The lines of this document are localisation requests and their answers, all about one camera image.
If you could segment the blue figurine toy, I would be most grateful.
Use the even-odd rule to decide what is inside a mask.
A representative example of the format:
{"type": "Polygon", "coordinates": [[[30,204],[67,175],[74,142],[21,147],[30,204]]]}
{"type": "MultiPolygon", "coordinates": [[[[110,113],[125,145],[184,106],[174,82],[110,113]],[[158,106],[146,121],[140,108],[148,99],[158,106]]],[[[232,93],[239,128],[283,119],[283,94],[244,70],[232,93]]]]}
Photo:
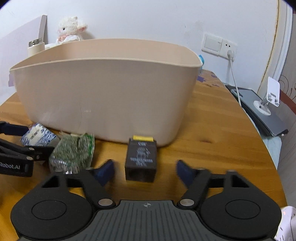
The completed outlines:
{"type": "Polygon", "coordinates": [[[203,67],[203,65],[204,65],[204,63],[205,63],[205,60],[204,60],[204,58],[203,58],[202,55],[198,55],[198,57],[199,57],[199,59],[200,59],[200,61],[201,61],[201,63],[202,63],[202,67],[203,67]]]}

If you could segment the purple white board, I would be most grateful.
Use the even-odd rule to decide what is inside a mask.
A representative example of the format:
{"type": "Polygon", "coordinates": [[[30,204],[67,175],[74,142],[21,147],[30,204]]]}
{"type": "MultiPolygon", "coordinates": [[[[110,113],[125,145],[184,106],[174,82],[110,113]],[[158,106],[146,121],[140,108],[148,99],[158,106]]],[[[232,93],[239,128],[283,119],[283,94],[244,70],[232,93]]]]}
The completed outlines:
{"type": "Polygon", "coordinates": [[[30,41],[44,37],[46,22],[41,15],[1,38],[1,104],[16,92],[9,69],[28,57],[30,41]]]}

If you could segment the white wall switch socket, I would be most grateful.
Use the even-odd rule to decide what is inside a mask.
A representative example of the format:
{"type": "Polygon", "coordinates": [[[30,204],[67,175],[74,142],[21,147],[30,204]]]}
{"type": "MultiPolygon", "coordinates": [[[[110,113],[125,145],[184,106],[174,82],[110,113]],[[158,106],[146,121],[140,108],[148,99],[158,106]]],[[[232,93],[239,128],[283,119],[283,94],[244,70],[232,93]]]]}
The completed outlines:
{"type": "Polygon", "coordinates": [[[226,59],[229,58],[229,53],[232,53],[234,59],[237,53],[237,44],[221,37],[205,33],[202,42],[202,51],[226,59]]]}

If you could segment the white phone stand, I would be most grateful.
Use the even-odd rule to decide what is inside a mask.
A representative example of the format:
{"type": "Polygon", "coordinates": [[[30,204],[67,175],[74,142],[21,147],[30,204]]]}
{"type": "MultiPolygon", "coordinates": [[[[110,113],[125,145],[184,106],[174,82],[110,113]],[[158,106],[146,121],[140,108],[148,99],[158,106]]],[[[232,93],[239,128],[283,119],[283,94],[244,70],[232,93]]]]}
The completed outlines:
{"type": "Polygon", "coordinates": [[[275,107],[279,107],[280,105],[280,84],[271,77],[267,79],[267,89],[264,99],[255,100],[253,105],[261,114],[270,116],[271,111],[268,108],[269,103],[275,107]]]}

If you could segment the beige plastic storage bin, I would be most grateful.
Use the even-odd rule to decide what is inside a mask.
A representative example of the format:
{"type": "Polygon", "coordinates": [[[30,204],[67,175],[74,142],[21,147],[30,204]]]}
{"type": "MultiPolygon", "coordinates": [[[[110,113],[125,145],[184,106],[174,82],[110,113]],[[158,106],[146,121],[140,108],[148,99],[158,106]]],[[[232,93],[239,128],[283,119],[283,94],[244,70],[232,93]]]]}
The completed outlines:
{"type": "Polygon", "coordinates": [[[190,49],[138,39],[69,42],[10,69],[29,119],[68,133],[126,143],[172,142],[202,62],[190,49]]]}

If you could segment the white plush lamb toy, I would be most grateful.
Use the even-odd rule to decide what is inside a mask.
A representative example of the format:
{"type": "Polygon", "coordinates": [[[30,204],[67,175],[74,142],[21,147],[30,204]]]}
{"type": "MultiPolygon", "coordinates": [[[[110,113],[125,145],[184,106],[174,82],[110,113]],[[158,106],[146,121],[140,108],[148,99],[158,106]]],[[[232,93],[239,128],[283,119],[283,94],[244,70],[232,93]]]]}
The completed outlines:
{"type": "Polygon", "coordinates": [[[88,25],[79,20],[77,16],[68,16],[60,20],[58,25],[57,44],[83,40],[82,33],[88,25]]]}

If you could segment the blue white patterned box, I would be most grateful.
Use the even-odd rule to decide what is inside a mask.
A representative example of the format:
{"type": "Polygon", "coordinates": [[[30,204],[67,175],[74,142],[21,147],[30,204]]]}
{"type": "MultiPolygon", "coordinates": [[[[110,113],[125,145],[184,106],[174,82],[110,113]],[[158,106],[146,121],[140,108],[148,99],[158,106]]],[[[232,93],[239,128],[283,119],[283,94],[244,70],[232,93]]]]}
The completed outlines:
{"type": "Polygon", "coordinates": [[[24,146],[56,147],[59,137],[40,123],[36,123],[21,137],[24,146]]]}

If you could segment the black box yellow top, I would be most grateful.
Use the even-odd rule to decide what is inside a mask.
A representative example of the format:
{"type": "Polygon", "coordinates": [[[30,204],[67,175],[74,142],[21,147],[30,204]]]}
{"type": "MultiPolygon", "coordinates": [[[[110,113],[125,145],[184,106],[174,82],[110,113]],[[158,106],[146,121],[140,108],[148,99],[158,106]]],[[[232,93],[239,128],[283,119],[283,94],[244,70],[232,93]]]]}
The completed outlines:
{"type": "Polygon", "coordinates": [[[128,141],[125,179],[154,182],[157,172],[157,142],[153,137],[134,135],[128,141]]]}

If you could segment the clear bag of green herbs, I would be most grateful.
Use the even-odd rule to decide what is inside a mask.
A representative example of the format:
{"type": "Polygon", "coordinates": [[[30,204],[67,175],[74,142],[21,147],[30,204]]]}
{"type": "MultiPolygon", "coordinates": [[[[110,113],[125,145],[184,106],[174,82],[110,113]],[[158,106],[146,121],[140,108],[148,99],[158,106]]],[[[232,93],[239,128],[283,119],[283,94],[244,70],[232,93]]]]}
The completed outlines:
{"type": "Polygon", "coordinates": [[[64,133],[49,157],[50,171],[77,174],[91,167],[94,149],[93,135],[64,133]]]}

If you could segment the cream thermos bottle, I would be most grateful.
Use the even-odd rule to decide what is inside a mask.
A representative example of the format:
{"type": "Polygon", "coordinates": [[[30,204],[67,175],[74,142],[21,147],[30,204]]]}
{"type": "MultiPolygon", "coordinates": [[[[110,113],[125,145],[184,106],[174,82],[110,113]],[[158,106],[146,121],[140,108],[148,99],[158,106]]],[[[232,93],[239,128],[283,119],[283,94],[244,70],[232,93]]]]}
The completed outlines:
{"type": "Polygon", "coordinates": [[[28,45],[28,56],[33,56],[41,51],[45,50],[45,43],[42,38],[32,40],[28,45]]]}

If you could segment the dark grey laptop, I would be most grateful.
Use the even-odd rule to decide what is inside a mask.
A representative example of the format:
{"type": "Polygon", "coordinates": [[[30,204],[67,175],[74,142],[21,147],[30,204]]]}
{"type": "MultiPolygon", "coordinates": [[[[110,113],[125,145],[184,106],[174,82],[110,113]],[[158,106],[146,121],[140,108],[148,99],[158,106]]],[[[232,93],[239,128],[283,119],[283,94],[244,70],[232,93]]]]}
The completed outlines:
{"type": "Polygon", "coordinates": [[[280,84],[278,82],[272,78],[269,79],[265,99],[261,99],[251,89],[237,88],[231,85],[226,85],[226,88],[239,101],[260,132],[265,136],[277,137],[288,133],[287,126],[268,106],[269,103],[276,107],[280,104],[280,84]]]}

